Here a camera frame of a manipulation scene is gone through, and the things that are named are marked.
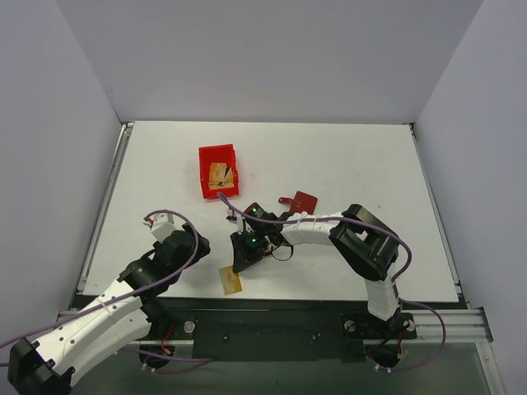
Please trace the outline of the gold card with logo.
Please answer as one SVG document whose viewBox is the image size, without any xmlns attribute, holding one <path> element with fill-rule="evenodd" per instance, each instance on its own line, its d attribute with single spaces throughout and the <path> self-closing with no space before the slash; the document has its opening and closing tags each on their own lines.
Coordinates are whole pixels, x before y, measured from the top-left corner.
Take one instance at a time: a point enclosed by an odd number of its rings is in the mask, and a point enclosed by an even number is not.
<svg viewBox="0 0 527 395">
<path fill-rule="evenodd" d="M 234 272 L 233 266 L 220 268 L 219 276 L 224 295 L 233 295 L 243 290 L 240 277 Z"/>
</svg>

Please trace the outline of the red leather card holder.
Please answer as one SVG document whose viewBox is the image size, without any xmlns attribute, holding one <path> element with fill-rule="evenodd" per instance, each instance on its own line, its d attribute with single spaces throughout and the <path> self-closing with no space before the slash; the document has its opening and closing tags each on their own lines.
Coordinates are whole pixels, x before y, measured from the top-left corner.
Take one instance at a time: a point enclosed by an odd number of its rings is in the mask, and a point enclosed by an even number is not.
<svg viewBox="0 0 527 395">
<path fill-rule="evenodd" d="M 305 212 L 308 215 L 313 215 L 318 203 L 318 198 L 311 194 L 297 191 L 294 197 L 280 197 L 278 202 L 287 206 L 289 212 Z"/>
</svg>

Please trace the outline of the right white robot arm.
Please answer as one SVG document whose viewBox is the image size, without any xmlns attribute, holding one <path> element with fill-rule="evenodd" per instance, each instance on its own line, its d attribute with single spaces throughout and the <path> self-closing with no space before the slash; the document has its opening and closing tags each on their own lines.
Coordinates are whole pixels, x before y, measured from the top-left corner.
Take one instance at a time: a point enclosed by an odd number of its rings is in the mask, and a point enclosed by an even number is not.
<svg viewBox="0 0 527 395">
<path fill-rule="evenodd" d="M 281 247 L 332 246 L 365 281 L 370 331 L 385 337 L 397 328 L 399 297 L 391 267 L 399 257 L 399 237 L 364 207 L 352 204 L 322 216 L 305 211 L 276 216 L 255 202 L 243 212 L 228 210 L 226 219 L 237 226 L 231 234 L 233 272 L 243 272 Z"/>
</svg>

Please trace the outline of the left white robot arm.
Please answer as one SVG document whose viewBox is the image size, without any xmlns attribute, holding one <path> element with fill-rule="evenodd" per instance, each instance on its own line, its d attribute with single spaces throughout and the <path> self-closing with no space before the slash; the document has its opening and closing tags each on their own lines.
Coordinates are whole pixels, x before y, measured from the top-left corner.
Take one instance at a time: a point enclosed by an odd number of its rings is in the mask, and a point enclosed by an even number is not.
<svg viewBox="0 0 527 395">
<path fill-rule="evenodd" d="M 208 240 L 189 225 L 156 241 L 75 318 L 33 341 L 16 342 L 8 382 L 19 394 L 69 394 L 84 374 L 120 348 L 165 336 L 170 315 L 159 295 L 210 251 Z"/>
</svg>

